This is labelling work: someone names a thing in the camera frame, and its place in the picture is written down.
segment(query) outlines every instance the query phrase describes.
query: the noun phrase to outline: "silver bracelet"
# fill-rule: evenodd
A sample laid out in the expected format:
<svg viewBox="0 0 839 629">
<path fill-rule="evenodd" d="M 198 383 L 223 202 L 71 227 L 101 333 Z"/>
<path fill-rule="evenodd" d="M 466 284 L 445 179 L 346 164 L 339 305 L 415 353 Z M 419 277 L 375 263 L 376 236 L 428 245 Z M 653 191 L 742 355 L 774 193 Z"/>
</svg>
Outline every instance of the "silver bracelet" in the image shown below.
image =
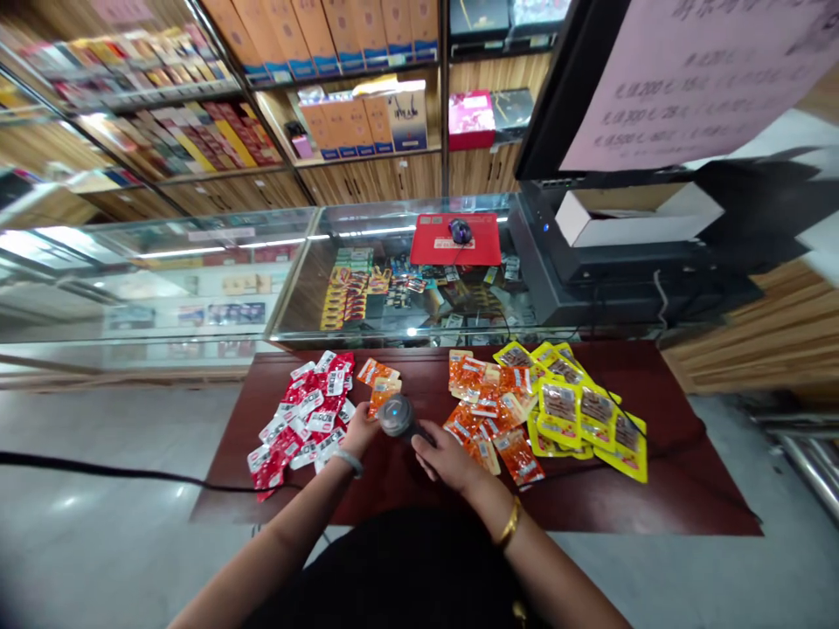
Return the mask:
<svg viewBox="0 0 839 629">
<path fill-rule="evenodd" d="M 337 456 L 340 459 L 344 459 L 347 463 L 350 464 L 356 471 L 356 478 L 361 478 L 361 475 L 364 473 L 364 466 L 361 464 L 361 461 L 356 459 L 352 454 L 348 453 L 346 450 L 340 448 L 336 450 L 335 454 L 332 456 Z"/>
</svg>

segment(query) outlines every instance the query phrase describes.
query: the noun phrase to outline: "gold bracelet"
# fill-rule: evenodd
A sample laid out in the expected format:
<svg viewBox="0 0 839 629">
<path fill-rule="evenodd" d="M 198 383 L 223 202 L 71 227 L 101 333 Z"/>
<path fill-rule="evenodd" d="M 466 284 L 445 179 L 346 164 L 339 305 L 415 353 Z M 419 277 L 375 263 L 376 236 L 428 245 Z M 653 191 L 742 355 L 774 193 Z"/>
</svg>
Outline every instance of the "gold bracelet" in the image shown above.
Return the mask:
<svg viewBox="0 0 839 629">
<path fill-rule="evenodd" d="M 507 545 L 510 543 L 513 535 L 516 533 L 516 529 L 518 529 L 518 516 L 521 512 L 522 502 L 518 499 L 518 496 L 516 496 L 513 499 L 513 512 L 510 514 L 510 520 L 507 522 L 507 526 L 504 527 L 501 539 L 498 540 L 498 544 L 496 544 L 502 552 L 507 548 Z"/>
</svg>

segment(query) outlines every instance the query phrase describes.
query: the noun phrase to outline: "hand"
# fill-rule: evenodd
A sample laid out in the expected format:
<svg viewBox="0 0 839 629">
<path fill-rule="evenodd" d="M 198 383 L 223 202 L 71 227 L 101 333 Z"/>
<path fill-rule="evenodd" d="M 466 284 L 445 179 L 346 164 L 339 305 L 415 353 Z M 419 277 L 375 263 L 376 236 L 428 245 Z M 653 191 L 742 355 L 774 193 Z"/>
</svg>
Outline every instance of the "hand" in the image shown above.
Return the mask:
<svg viewBox="0 0 839 629">
<path fill-rule="evenodd" d="M 352 454 L 356 459 L 361 460 L 367 452 L 367 446 L 373 441 L 378 432 L 378 421 L 367 420 L 367 409 L 370 402 L 362 402 L 356 407 L 352 414 L 350 425 L 347 426 L 347 436 L 344 437 L 341 447 Z"/>
<path fill-rule="evenodd" d="M 437 480 L 439 475 L 443 482 L 458 494 L 465 494 L 470 487 L 481 480 L 484 474 L 489 474 L 472 460 L 472 457 L 448 431 L 443 430 L 434 422 L 421 420 L 419 423 L 437 442 L 435 448 L 420 435 L 411 437 L 411 445 L 417 453 L 417 461 L 426 470 L 428 478 Z"/>
</svg>

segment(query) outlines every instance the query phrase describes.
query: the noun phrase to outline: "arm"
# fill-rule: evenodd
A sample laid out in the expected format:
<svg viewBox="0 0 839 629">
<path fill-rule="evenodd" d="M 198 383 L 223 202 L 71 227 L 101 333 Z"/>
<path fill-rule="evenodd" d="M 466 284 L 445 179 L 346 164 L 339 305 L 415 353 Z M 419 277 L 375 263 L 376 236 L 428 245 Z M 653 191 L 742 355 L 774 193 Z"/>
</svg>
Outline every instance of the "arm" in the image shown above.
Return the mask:
<svg viewBox="0 0 839 629">
<path fill-rule="evenodd" d="M 341 447 L 361 460 L 378 431 L 360 404 Z M 355 471 L 332 457 L 326 467 L 175 617 L 170 629 L 233 629 L 306 563 Z"/>
<path fill-rule="evenodd" d="M 459 492 L 492 539 L 499 541 L 513 510 L 509 489 L 475 463 L 452 435 L 432 422 L 421 423 L 437 447 L 414 436 L 411 445 L 419 463 L 432 480 L 438 474 Z M 629 627 L 597 585 L 524 510 L 504 555 L 532 603 L 552 626 Z"/>
</svg>

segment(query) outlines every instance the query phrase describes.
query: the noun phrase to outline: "computer mouse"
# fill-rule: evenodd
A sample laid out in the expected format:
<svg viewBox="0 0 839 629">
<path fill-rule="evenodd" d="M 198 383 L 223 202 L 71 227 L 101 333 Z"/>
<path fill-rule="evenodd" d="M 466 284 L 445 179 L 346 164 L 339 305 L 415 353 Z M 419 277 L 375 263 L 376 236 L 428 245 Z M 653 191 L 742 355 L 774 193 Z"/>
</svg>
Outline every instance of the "computer mouse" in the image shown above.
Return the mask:
<svg viewBox="0 0 839 629">
<path fill-rule="evenodd" d="M 458 245 L 468 245 L 472 242 L 472 229 L 462 218 L 456 218 L 449 223 L 448 230 L 452 232 L 452 240 Z"/>
</svg>

